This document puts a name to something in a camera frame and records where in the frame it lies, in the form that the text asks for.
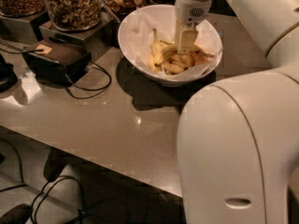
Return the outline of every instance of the bowl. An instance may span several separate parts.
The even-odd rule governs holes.
[[[152,29],[156,28],[158,37],[174,40],[176,30],[175,7],[171,5],[151,5],[130,13],[122,22],[118,32],[120,49],[125,58],[141,73],[168,87],[177,87],[210,74],[220,63],[222,57],[221,38],[215,28],[204,20],[196,26],[198,36],[195,44],[214,58],[204,64],[196,65],[178,75],[167,75],[164,71],[155,73],[148,67],[153,40]]]

